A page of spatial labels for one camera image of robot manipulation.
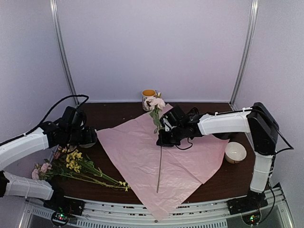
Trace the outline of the pink rose stem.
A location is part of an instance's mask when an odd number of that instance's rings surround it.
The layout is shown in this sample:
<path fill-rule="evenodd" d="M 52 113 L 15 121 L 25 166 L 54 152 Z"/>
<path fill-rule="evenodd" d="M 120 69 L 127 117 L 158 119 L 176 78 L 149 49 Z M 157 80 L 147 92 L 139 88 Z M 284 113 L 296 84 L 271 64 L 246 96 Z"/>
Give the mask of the pink rose stem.
<path fill-rule="evenodd" d="M 156 92 L 156 98 L 150 103 L 151 110 L 149 111 L 149 115 L 152 118 L 153 124 L 155 125 L 154 134 L 159 133 L 162 129 L 162 125 L 160 122 L 160 112 L 163 110 L 165 106 L 165 102 L 162 99 L 162 94 L 160 92 Z"/>

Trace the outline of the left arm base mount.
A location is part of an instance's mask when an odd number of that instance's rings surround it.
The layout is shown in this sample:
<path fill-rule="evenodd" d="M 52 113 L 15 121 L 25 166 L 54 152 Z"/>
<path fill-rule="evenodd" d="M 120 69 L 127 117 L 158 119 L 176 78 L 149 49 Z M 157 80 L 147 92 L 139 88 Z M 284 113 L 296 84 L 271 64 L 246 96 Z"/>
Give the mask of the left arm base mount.
<path fill-rule="evenodd" d="M 75 220 L 76 216 L 81 216 L 85 207 L 85 202 L 78 199 L 64 198 L 63 201 L 42 200 L 45 208 L 53 210 L 51 222 L 56 227 L 67 225 L 70 220 Z"/>

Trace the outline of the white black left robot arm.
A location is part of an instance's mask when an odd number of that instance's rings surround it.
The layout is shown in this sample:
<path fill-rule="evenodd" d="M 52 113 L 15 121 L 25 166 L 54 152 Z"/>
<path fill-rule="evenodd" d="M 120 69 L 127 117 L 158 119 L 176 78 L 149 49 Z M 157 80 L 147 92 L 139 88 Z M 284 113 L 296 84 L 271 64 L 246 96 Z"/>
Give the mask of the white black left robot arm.
<path fill-rule="evenodd" d="M 97 141 L 94 127 L 86 125 L 86 114 L 68 106 L 62 117 L 42 121 L 34 130 L 0 144 L 0 195 L 49 200 L 58 211 L 68 207 L 68 200 L 45 180 L 32 180 L 5 171 L 12 163 L 33 153 L 56 146 L 93 146 Z"/>

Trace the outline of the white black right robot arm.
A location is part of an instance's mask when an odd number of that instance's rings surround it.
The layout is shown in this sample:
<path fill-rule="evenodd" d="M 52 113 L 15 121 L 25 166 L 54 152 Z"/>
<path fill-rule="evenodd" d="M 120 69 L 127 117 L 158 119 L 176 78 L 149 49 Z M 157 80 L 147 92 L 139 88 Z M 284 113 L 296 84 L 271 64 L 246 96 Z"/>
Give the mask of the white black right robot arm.
<path fill-rule="evenodd" d="M 262 196 L 271 175 L 276 154 L 278 124 L 260 103 L 238 111 L 200 114 L 196 107 L 185 113 L 175 106 L 160 118 L 161 129 L 156 144 L 161 147 L 179 146 L 183 139 L 207 135 L 224 136 L 233 133 L 251 134 L 256 155 L 250 193 L 244 198 L 246 209 L 254 209 Z"/>

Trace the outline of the fake flower bunch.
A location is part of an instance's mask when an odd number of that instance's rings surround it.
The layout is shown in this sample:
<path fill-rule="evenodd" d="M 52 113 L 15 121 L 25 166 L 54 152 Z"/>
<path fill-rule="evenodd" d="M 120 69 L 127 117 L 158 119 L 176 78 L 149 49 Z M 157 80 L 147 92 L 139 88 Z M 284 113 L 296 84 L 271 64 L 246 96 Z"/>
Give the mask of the fake flower bunch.
<path fill-rule="evenodd" d="M 52 160 L 35 164 L 31 177 L 36 181 L 47 181 L 59 176 L 63 179 L 80 180 L 103 187 L 128 192 L 131 187 L 126 181 L 116 180 L 106 175 L 95 163 L 76 147 L 58 147 Z"/>

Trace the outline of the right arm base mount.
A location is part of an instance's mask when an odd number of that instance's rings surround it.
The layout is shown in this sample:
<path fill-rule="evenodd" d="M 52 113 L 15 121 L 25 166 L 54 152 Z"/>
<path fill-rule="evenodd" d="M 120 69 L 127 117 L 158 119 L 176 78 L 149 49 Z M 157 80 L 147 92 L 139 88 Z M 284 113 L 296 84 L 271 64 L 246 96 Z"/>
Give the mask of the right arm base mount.
<path fill-rule="evenodd" d="M 261 208 L 266 207 L 266 199 L 251 198 L 249 196 L 234 198 L 227 201 L 230 215 L 241 215 L 247 225 L 257 225 L 262 220 Z"/>

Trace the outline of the black printed ribbon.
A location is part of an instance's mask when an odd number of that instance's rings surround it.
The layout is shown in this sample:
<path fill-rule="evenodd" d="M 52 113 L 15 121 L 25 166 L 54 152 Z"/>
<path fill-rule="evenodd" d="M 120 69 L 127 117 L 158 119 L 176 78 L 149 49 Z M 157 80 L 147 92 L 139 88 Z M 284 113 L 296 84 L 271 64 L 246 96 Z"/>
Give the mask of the black printed ribbon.
<path fill-rule="evenodd" d="M 193 122 L 199 120 L 202 115 L 200 114 L 198 108 L 194 107 L 187 112 L 186 116 L 189 122 Z"/>

